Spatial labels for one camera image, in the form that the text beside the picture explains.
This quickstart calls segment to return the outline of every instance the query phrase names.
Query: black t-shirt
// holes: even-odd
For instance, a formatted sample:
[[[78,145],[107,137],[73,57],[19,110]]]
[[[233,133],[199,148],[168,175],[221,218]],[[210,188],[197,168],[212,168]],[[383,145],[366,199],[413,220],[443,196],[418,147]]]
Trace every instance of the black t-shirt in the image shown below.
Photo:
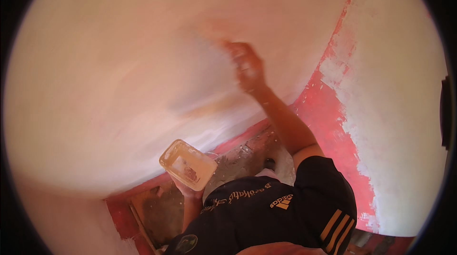
[[[311,156],[300,163],[294,186],[248,176],[215,189],[165,254],[232,255],[286,241],[341,255],[356,223],[354,193],[333,160]]]

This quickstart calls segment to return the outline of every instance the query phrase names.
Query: hand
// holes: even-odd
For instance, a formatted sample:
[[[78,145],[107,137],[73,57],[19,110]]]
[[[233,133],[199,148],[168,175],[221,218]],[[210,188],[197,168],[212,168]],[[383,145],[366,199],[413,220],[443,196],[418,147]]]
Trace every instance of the hand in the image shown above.
[[[195,191],[195,190],[189,188],[188,186],[186,186],[185,184],[181,183],[177,178],[173,177],[172,175],[170,175],[170,177],[174,181],[174,184],[179,189],[179,191],[182,193],[184,198],[192,198],[192,199],[200,199],[200,200],[203,198],[203,192],[205,191],[205,189],[203,189],[201,191]]]
[[[236,63],[236,77],[244,92],[255,96],[265,90],[263,61],[255,54],[247,43],[232,43],[226,41],[224,48],[230,53]]]

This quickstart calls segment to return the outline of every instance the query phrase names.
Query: yellow stripes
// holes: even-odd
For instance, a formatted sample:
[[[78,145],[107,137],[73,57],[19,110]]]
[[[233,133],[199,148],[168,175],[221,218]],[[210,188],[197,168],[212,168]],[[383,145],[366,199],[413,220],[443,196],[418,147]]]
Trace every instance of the yellow stripes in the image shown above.
[[[320,234],[320,238],[322,239],[322,241],[324,241],[325,238],[327,238],[327,235],[330,232],[330,229],[332,229],[333,224],[335,224],[336,220],[340,217],[340,214],[341,214],[341,211],[339,209],[337,209],[335,211],[335,213],[333,214],[332,218],[330,218],[330,220],[327,223],[327,226],[325,226],[322,233]]]
[[[354,220],[351,220],[351,223],[346,227],[346,230],[344,231],[343,235],[341,235],[340,240],[338,240],[338,243],[336,244],[335,252],[333,255],[338,254],[338,249],[340,248],[341,243],[343,243],[344,239],[346,238],[346,235],[349,233],[349,230],[351,229],[352,225],[354,225]]]
[[[327,247],[325,247],[325,250],[327,252],[330,252],[333,249],[333,245],[335,244],[336,237],[340,234],[341,230],[343,229],[343,227],[346,224],[348,219],[349,219],[349,215],[346,214],[343,217],[343,220],[341,220],[340,224],[338,224],[338,227],[335,229],[335,232],[332,235],[332,239],[328,243]]]
[[[333,228],[333,226],[335,225],[338,218],[340,218],[340,215],[341,215],[341,211],[339,209],[337,209],[335,211],[335,213],[333,214],[332,218],[330,218],[330,220],[328,221],[328,223],[325,226],[325,228],[323,229],[322,233],[320,234],[320,238],[322,239],[322,241],[325,241],[330,230]],[[332,249],[335,245],[336,238],[338,237],[338,235],[340,235],[341,230],[343,230],[343,228],[346,225],[346,223],[348,222],[348,220],[349,220],[349,215],[345,214],[345,216],[343,217],[343,219],[341,220],[341,222],[338,224],[335,231],[333,232],[332,237],[331,237],[327,247],[325,247],[325,251],[327,253],[330,253],[330,251],[332,251]],[[345,240],[346,236],[348,235],[349,231],[351,230],[352,226],[354,225],[354,222],[355,222],[354,219],[351,219],[349,225],[346,227],[345,231],[343,232],[340,239],[336,243],[336,247],[335,247],[335,251],[334,251],[333,255],[337,255],[340,245]]]

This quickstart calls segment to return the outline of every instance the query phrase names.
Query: raised arm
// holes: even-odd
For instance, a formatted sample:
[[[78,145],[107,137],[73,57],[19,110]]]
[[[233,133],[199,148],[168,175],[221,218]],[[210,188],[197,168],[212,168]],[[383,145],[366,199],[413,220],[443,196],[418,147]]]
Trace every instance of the raised arm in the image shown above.
[[[226,42],[236,64],[239,86],[263,108],[284,147],[293,157],[295,171],[310,156],[324,156],[316,138],[301,119],[266,85],[263,62],[247,43]]]

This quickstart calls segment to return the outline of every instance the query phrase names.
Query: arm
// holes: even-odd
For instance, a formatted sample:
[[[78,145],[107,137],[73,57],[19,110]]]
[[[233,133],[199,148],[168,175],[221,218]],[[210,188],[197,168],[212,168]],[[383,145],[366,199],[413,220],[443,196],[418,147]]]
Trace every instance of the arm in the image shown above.
[[[176,187],[184,196],[184,220],[182,222],[182,232],[186,231],[187,226],[197,218],[203,209],[203,192],[195,191],[185,184],[181,183],[178,179],[171,176]]]
[[[292,155],[295,171],[305,158],[323,156],[307,125],[266,85],[262,60],[252,48],[246,43],[226,42],[224,46],[237,64],[239,85],[262,106],[281,142]]]

